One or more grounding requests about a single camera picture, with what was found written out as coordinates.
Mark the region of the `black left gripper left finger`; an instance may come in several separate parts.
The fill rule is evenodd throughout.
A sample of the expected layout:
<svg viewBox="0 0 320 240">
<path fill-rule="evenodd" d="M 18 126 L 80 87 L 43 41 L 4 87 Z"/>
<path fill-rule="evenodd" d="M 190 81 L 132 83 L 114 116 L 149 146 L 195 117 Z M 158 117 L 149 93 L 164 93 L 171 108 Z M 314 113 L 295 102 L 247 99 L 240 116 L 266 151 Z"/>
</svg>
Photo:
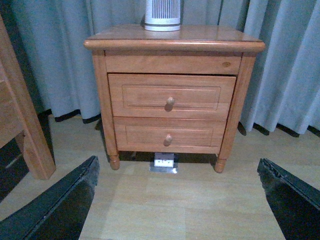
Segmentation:
<svg viewBox="0 0 320 240">
<path fill-rule="evenodd" d="M 91 156 L 30 203 L 0 222 L 2 240 L 79 239 L 98 184 Z"/>
</svg>

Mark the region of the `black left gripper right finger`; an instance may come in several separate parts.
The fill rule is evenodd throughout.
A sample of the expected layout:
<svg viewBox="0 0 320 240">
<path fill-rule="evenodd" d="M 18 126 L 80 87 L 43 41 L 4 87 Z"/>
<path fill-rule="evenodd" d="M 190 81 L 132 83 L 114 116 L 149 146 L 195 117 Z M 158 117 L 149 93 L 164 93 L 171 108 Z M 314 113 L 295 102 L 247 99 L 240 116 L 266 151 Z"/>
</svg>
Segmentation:
<svg viewBox="0 0 320 240">
<path fill-rule="evenodd" d="M 287 240 L 320 238 L 320 191 L 267 158 L 257 172 L 266 200 Z"/>
</svg>

